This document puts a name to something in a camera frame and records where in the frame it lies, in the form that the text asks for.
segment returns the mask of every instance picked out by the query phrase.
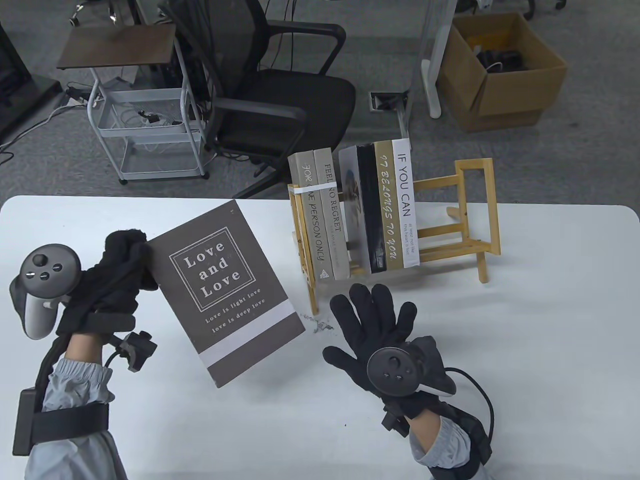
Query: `chair seat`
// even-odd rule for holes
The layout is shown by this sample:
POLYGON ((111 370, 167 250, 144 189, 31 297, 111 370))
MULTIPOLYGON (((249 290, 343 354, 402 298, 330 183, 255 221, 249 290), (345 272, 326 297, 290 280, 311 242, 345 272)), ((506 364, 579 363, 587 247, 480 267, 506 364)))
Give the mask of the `chair seat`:
MULTIPOLYGON (((335 149, 355 107, 355 88, 341 78, 286 70, 262 70, 234 98, 299 107, 307 113, 307 130, 295 152, 335 149)), ((256 113, 225 113, 218 143, 225 149, 282 155, 295 122, 256 113)))

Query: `controller button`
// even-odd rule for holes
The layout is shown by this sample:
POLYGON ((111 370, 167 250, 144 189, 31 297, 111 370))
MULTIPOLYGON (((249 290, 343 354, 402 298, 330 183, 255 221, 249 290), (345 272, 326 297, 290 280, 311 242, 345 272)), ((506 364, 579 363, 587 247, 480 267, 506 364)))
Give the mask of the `controller button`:
POLYGON ((49 259, 47 258, 46 255, 42 255, 41 253, 39 253, 38 255, 34 255, 33 256, 33 264, 36 267, 44 267, 47 264, 47 261, 49 259))
POLYGON ((389 366, 395 369, 400 368, 400 360, 398 359, 398 357, 392 356, 391 358, 389 358, 389 366))

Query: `love and love book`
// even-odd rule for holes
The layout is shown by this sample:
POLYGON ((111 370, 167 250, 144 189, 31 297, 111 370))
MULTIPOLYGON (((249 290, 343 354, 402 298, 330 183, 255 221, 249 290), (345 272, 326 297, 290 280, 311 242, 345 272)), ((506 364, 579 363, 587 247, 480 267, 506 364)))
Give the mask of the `love and love book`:
POLYGON ((151 272, 217 387, 305 331, 235 200, 148 244, 151 272))

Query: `white table leg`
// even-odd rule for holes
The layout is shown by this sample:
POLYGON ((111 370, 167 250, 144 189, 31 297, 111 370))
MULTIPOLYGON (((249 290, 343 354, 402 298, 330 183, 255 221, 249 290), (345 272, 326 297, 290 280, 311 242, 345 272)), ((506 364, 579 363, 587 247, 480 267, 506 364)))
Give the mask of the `white table leg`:
POLYGON ((436 81, 440 73, 440 65, 444 57, 444 50, 447 46, 449 38, 449 30, 451 30, 451 22, 456 11, 456 0, 443 0, 441 7, 445 8, 441 25, 435 35, 433 44, 433 52, 431 59, 422 59, 420 63, 420 73, 422 74, 422 84, 427 95, 427 103, 429 106, 429 115, 431 118, 440 118, 442 108, 440 107, 440 99, 438 98, 438 90, 436 90, 436 81))

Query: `chair backrest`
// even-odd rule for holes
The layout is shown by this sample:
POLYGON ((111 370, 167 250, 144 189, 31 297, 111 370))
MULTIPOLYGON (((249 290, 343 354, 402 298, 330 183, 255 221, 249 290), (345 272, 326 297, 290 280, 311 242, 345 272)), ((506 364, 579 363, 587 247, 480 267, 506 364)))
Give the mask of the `chair backrest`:
POLYGON ((269 46, 259 0, 164 0, 159 5, 202 60, 216 96, 233 97, 269 46))

